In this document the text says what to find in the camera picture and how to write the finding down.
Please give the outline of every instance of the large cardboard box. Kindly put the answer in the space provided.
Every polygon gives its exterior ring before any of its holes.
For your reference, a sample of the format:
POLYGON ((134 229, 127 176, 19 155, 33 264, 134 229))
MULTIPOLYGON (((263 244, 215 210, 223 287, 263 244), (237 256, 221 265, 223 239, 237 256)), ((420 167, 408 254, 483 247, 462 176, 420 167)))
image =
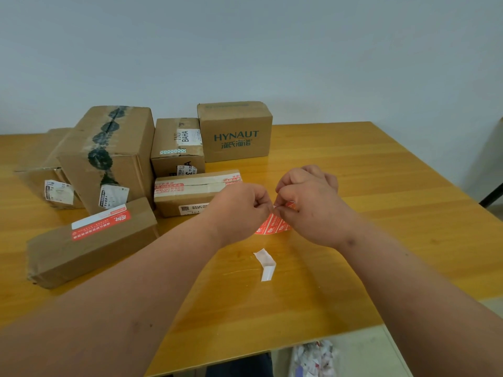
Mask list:
POLYGON ((204 173, 199 119, 157 119, 150 160, 155 177, 204 173))
POLYGON ((241 182, 237 169, 155 180, 154 202, 163 217, 198 214, 225 185, 241 182))
POLYGON ((146 198, 54 229, 28 241, 28 279, 53 289, 133 254, 159 237, 146 198))
POLYGON ((273 116, 262 102, 198 104, 207 163, 267 156, 273 116))
POLYGON ((152 203, 153 139, 147 107, 91 107, 80 119, 57 158, 89 214, 141 197, 152 203))
POLYGON ((71 130, 49 130, 37 144, 26 150, 14 171, 35 196, 57 209, 84 207, 56 158, 61 143, 71 130))

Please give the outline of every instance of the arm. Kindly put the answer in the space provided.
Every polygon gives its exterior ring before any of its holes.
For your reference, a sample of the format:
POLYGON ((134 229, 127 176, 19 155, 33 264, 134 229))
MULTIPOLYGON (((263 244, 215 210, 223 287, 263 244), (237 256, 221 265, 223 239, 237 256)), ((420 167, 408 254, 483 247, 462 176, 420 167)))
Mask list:
POLYGON ((271 211, 263 187, 227 186, 202 214, 4 328, 2 375, 143 376, 206 263, 271 211))
POLYGON ((503 374, 503 320, 349 208, 334 176, 293 169, 277 192, 276 214, 347 260, 415 376, 503 374))

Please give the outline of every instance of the forearm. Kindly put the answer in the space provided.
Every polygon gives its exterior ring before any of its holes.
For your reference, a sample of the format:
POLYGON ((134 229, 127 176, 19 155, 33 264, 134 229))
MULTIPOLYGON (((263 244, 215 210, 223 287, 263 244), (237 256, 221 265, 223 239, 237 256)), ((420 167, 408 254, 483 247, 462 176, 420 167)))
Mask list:
POLYGON ((503 321, 398 241, 360 222, 338 250, 415 376, 503 373, 503 321))
POLYGON ((218 250, 198 217, 0 332, 7 375, 142 376, 218 250))

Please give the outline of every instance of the black chair leg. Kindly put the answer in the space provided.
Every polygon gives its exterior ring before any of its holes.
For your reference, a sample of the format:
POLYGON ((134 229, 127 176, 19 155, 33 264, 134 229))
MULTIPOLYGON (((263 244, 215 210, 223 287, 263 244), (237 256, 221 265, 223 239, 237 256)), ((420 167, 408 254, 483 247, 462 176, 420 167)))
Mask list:
POLYGON ((503 196, 503 183, 500 184, 500 186, 498 186, 491 193, 489 193, 487 197, 480 202, 480 206, 483 208, 487 208, 501 196, 503 196))

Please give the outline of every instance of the wall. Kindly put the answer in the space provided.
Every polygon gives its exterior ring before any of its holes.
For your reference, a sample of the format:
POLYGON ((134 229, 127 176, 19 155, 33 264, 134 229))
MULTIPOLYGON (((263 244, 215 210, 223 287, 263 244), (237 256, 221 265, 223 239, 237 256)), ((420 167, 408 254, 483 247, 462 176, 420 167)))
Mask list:
POLYGON ((502 163, 487 149, 503 115, 502 10, 503 0, 0 0, 0 133, 73 126, 97 104, 158 118, 261 100, 275 124, 371 120, 478 198, 502 163))

